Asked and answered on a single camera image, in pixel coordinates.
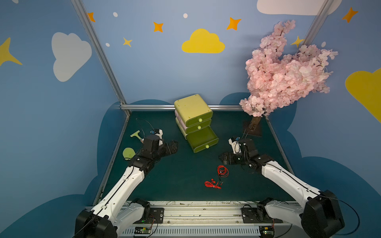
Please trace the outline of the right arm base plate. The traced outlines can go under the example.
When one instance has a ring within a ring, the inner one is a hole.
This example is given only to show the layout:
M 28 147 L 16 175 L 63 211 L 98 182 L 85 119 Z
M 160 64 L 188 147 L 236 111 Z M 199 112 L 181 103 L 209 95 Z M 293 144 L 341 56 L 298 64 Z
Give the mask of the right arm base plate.
M 244 224 L 265 223 L 267 221 L 265 213 L 258 208 L 244 206 L 241 208 Z

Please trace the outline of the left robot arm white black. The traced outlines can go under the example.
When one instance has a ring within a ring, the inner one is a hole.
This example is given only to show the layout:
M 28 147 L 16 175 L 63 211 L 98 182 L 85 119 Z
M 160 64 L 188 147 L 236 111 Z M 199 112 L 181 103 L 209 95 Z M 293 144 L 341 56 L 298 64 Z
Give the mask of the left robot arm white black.
M 129 166 L 109 191 L 91 210 L 83 210 L 75 221 L 76 238 L 117 238 L 133 223 L 146 220 L 150 215 L 150 203 L 136 199 L 122 209 L 136 187 L 165 156 L 177 153 L 177 141 L 164 142 L 158 135 L 149 135 L 141 149 L 130 159 Z

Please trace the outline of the red earphones coil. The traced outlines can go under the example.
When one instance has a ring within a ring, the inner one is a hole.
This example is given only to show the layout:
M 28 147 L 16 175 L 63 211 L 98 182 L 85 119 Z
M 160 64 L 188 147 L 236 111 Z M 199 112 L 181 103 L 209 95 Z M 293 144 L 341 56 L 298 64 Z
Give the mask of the red earphones coil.
M 217 167 L 217 174 L 220 178 L 226 178 L 229 176 L 229 170 L 225 166 L 219 165 Z

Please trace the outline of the green drawer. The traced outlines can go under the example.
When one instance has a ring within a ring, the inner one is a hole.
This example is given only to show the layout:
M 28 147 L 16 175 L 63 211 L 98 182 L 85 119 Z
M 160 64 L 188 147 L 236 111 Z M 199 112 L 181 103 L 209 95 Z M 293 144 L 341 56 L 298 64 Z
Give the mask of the green drawer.
M 219 142 L 219 138 L 210 126 L 188 134 L 186 139 L 194 153 L 208 149 Z
M 185 125 L 191 126 L 191 125 L 197 124 L 199 122 L 211 119 L 212 116 L 213 116 L 213 111 L 211 111 L 211 110 L 209 110 L 208 112 L 204 112 L 203 114 L 200 114 L 200 113 L 188 114 L 186 116 Z
M 194 124 L 194 125 L 191 125 L 191 126 L 187 126 L 185 132 L 186 132 L 186 134 L 190 134 L 190 133 L 194 133 L 196 131 L 199 131 L 201 129 L 204 129 L 204 128 L 210 126 L 211 121 L 212 121 L 211 119 L 208 119 L 208 120 L 199 122 L 197 124 Z

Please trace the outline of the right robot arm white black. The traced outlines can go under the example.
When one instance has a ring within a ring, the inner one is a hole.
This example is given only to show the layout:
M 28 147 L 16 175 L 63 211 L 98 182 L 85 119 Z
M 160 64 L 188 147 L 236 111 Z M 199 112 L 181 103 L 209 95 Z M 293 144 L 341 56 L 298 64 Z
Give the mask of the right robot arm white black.
M 267 198 L 258 202 L 257 219 L 278 219 L 302 228 L 311 238 L 330 238 L 345 227 L 336 195 L 321 191 L 283 168 L 266 154 L 259 154 L 251 139 L 229 139 L 231 152 L 219 155 L 223 165 L 246 165 L 273 181 L 297 206 Z

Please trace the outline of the green three-drawer cabinet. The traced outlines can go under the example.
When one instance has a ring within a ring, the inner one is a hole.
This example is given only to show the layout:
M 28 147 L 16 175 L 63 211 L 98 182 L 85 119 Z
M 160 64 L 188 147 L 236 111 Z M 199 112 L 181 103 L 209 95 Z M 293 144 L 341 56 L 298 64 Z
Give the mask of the green three-drawer cabinet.
M 213 111 L 200 95 L 175 101 L 176 123 L 194 153 L 216 145 L 219 138 L 211 128 Z

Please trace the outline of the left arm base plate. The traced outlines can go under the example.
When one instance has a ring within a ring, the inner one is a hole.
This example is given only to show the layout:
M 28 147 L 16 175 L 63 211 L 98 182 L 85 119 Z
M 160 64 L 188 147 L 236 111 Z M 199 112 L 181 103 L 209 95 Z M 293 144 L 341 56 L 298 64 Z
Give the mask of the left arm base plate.
M 143 212 L 142 218 L 138 221 L 140 224 L 156 223 L 162 224 L 164 220 L 164 208 L 150 208 Z

